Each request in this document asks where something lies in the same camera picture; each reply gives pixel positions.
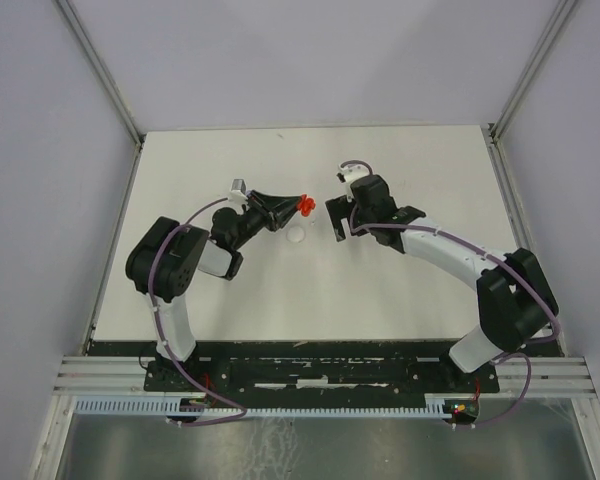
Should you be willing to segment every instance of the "metal frame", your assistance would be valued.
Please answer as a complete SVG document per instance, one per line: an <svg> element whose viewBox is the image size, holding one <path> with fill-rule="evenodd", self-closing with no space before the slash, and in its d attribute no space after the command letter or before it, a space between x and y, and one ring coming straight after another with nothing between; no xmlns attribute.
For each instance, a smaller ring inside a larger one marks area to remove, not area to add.
<svg viewBox="0 0 600 480"><path fill-rule="evenodd" d="M125 193L124 201L120 209L120 215L112 240L111 252L120 232L122 219L126 211L140 150L143 143L143 135L136 126L128 105L124 102L116 83L106 65L97 54L96 49L80 20L76 8L71 0L53 0L58 7L68 27L78 41L85 58L107 96L111 100L117 114L124 123L129 136L138 146L134 167L130 175L129 183ZM503 201L510 219L511 227L519 246L533 248L533 239L529 226L525 220L524 210L520 198L515 190L506 156L502 149L500 140L507 131L511 122L525 99L531 85L536 79L540 69L546 63L553 51L558 38L563 33L568 21L573 17L579 0L559 0L549 19L544 31L533 53L527 62L512 94L502 110L498 121L485 129L485 142L490 153L496 179L502 192ZM99 307L102 301L102 293L111 268L112 254L110 254L106 272L103 277L98 301L94 307L93 314L85 333L85 347L89 341L89 335L93 329ZM47 420L44 425L43 435L36 450L29 478L42 480L55 478L62 450L69 431L69 425L73 414L84 412L85 409L99 409L98 413L111 414L125 412L135 409L149 408L142 405L151 405L151 402L159 401L162 404L171 404L183 398L183 393L156 393L144 392L144 374L139 367L138 359L133 357L66 357L62 363L60 374L54 386L52 404ZM582 433L582 437L589 455L596 478L600 479L600 405L589 376L586 363L583 358L533 358L534 377L527 394L529 398L570 398L576 412L576 418ZM514 398L524 383L526 376L526 364L522 361L511 360L497 367L497 373L502 387L499 394L484 394L485 398ZM186 398L195 399L201 394L191 392ZM427 401L435 404L444 398L458 398L457 394L427 395ZM97 400L103 399L104 403L98 404ZM279 415L281 412L264 412L265 414ZM326 412L323 416L329 416L333 412Z"/></svg>

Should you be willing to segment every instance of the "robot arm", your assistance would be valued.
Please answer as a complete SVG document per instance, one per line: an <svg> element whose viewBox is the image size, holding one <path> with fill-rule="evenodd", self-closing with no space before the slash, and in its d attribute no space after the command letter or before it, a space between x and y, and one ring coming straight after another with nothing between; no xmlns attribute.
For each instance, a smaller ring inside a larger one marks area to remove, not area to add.
<svg viewBox="0 0 600 480"><path fill-rule="evenodd" d="M155 274L153 290L160 311L161 326L175 358L185 361L193 353L196 341L189 324L185 292L196 270L233 279L242 265L238 251L262 229L276 232L300 211L308 216L315 202L306 195L276 197L255 190L246 192L244 181L234 180L230 198L242 205L242 213L231 207L216 210L211 231L189 226L177 233L167 245ZM167 236L180 224L160 217L133 249L126 264L126 275L149 305L148 280L151 265ZM160 342L157 352L169 359Z"/></svg>
<svg viewBox="0 0 600 480"><path fill-rule="evenodd" d="M468 248L470 242L442 231L423 211L398 208L387 183L364 166L343 165L338 178L346 193L326 202L337 241L345 239L345 223L352 235L369 233L381 245L430 262L476 291L480 324L441 356L450 380L474 372L503 352L517 351L549 321L528 292L490 258L513 269L557 314L538 260L528 250L505 254Z"/></svg>

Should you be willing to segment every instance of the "small red object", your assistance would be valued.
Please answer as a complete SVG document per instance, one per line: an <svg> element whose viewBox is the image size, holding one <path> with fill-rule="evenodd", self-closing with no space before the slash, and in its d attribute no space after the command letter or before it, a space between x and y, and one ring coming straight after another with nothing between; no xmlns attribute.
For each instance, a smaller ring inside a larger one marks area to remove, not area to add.
<svg viewBox="0 0 600 480"><path fill-rule="evenodd" d="M316 201L308 197L306 193L302 194L302 199L298 202L298 210L302 214L303 217L308 217L311 213L311 210L316 208Z"/></svg>

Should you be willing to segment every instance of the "white wall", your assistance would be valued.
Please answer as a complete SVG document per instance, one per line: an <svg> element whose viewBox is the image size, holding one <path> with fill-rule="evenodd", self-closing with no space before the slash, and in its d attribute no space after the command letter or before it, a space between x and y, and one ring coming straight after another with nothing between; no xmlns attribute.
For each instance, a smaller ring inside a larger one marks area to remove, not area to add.
<svg viewBox="0 0 600 480"><path fill-rule="evenodd" d="M582 2L505 148L570 351L600 394L600 0Z"/></svg>
<svg viewBox="0 0 600 480"><path fill-rule="evenodd" d="M0 480L22 478L93 308L133 158L50 0L0 2Z"/></svg>
<svg viewBox="0 0 600 480"><path fill-rule="evenodd" d="M74 0L143 131L494 122L557 0Z"/></svg>

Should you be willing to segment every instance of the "white table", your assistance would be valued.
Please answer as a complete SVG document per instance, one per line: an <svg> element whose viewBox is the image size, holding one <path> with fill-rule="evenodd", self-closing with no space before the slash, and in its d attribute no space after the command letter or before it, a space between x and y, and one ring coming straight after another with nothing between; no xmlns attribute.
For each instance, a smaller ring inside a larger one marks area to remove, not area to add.
<svg viewBox="0 0 600 480"><path fill-rule="evenodd" d="M164 215L180 221L225 196L234 178L272 195L308 193L306 238L262 232L245 245L231 282L197 272L187 292L202 340L458 338L478 322L476 296L419 259L370 236L337 243L324 201L343 194L338 163L364 159L398 206L427 212L450 231L515 249L478 126L295 128L155 132L147 136L116 247L96 340L155 338L144 298L125 277L126 259ZM211 213L197 225L210 228Z"/></svg>

